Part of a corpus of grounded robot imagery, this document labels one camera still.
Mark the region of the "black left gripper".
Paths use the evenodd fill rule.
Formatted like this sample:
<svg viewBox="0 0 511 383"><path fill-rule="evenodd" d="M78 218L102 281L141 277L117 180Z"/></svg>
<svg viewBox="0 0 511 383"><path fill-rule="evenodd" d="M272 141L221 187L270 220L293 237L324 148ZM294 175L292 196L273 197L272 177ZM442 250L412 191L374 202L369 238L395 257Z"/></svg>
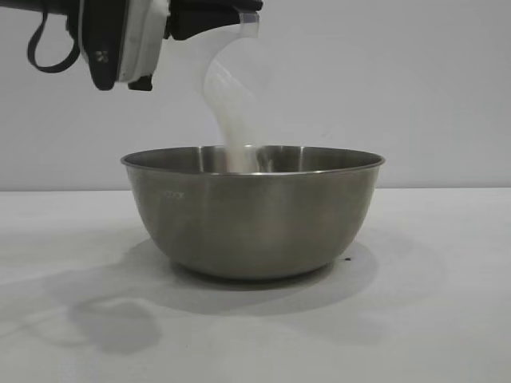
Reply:
<svg viewBox="0 0 511 383"><path fill-rule="evenodd" d="M197 34L224 26L239 25L248 20L259 19L258 12L263 8L262 1L174 1L173 39L187 40ZM164 40L172 35L172 11L168 9L164 28Z"/></svg>

